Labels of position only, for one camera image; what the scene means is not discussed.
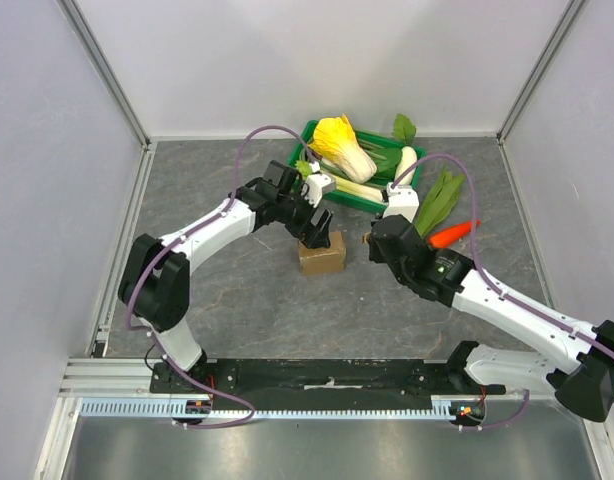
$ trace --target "white panel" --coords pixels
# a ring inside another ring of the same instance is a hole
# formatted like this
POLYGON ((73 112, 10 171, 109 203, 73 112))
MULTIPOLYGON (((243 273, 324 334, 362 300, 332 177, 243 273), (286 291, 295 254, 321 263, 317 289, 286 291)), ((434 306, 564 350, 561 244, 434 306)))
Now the white panel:
POLYGON ((0 480, 32 477, 139 158, 57 2, 0 2, 0 480))
POLYGON ((614 321, 614 0, 588 2, 509 152, 559 308, 614 321))
POLYGON ((494 132, 567 0, 80 0, 154 136, 243 136, 346 112, 494 132))

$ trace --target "orange carrot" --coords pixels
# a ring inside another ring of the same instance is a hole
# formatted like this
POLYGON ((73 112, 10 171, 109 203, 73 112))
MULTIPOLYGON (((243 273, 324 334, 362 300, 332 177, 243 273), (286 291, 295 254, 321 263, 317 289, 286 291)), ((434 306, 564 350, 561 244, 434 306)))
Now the orange carrot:
MULTIPOLYGON (((476 220, 476 226, 480 225, 480 220, 476 220)), ((471 220, 469 222, 454 225, 429 237, 428 241, 434 248, 447 248, 452 243, 457 242, 471 232, 471 220)))

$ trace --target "green basket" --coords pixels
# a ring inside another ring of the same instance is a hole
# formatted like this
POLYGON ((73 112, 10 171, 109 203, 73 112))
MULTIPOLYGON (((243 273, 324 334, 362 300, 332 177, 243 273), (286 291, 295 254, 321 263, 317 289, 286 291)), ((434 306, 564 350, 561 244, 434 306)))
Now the green basket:
MULTIPOLYGON (((303 130, 303 133, 301 135, 305 143, 311 142, 312 137, 314 135, 314 130, 316 130, 316 125, 318 125, 318 121, 312 120, 308 122, 307 125, 305 126, 305 129, 303 130)), ((381 148, 389 148, 389 147, 402 148, 403 147, 403 144, 400 143, 398 140, 393 140, 387 137, 381 137, 380 135, 376 135, 376 134, 369 133, 369 132, 363 132, 361 130, 354 130, 354 131, 356 132, 356 138, 358 138, 358 140, 361 140, 361 141, 364 140, 366 142, 374 143, 381 148)), ((427 155, 427 152, 424 149, 420 147, 413 147, 413 148, 414 150, 416 150, 416 155, 418 156, 418 158, 422 158, 425 155, 427 155)), ((302 150, 303 150, 303 146, 301 144, 298 144, 296 148, 294 148, 294 151, 292 152, 291 157, 289 157, 287 164, 292 167, 295 167, 296 162, 298 162, 298 158, 300 157, 300 152, 302 152, 302 150)), ((411 181, 412 188, 416 188, 416 185, 418 185, 418 179, 420 178, 420 173, 421 173, 420 169, 421 167, 418 167, 416 168, 416 171, 414 172, 414 178, 411 181)), ((378 183, 378 184, 387 183, 381 179, 371 179, 370 182, 378 183)), ((357 210, 362 210, 364 212, 369 212, 369 213, 382 213, 385 210, 385 208, 387 208, 386 204, 379 204, 376 202, 372 202, 370 200, 365 200, 364 198, 360 198, 355 195, 351 195, 349 193, 341 192, 339 190, 335 190, 333 192, 328 193, 327 195, 325 195, 325 198, 332 202, 340 203, 341 205, 346 205, 348 207, 352 207, 357 210)))

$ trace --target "gray stone surface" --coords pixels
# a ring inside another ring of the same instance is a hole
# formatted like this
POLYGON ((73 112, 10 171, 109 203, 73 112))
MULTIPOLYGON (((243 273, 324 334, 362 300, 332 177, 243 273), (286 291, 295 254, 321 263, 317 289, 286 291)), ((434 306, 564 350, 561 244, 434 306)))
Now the gray stone surface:
MULTIPOLYGON (((237 141, 161 142, 136 233, 160 236, 212 210, 230 190, 237 141)), ((488 270, 515 289, 543 299, 517 206, 492 138, 429 138, 417 144, 464 160, 475 177, 482 225, 478 251, 488 270)), ((246 149, 240 178, 261 175, 270 160, 285 161, 291 140, 259 140, 246 149)), ((441 164, 423 168, 422 198, 441 164)), ((498 348, 526 348, 486 322, 417 298, 384 265, 367 260, 361 236, 372 215, 328 203, 332 226, 347 243, 344 272, 304 277, 297 243, 272 225, 239 239, 210 258, 191 281, 191 328, 217 357, 443 359, 461 340, 498 348)), ((469 194, 445 226, 468 220, 469 194)), ((467 253, 462 241, 455 247, 467 253)), ((136 357, 150 342, 124 329, 124 305, 114 315, 108 356, 136 357)))

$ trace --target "small brown box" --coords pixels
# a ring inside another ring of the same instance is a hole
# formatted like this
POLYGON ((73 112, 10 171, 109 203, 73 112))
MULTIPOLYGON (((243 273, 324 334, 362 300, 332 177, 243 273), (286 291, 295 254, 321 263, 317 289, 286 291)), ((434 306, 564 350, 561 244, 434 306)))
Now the small brown box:
POLYGON ((298 243, 298 258, 300 271, 303 275, 318 273, 340 272, 345 268, 347 248, 340 231, 329 234, 331 247, 309 249, 298 243))

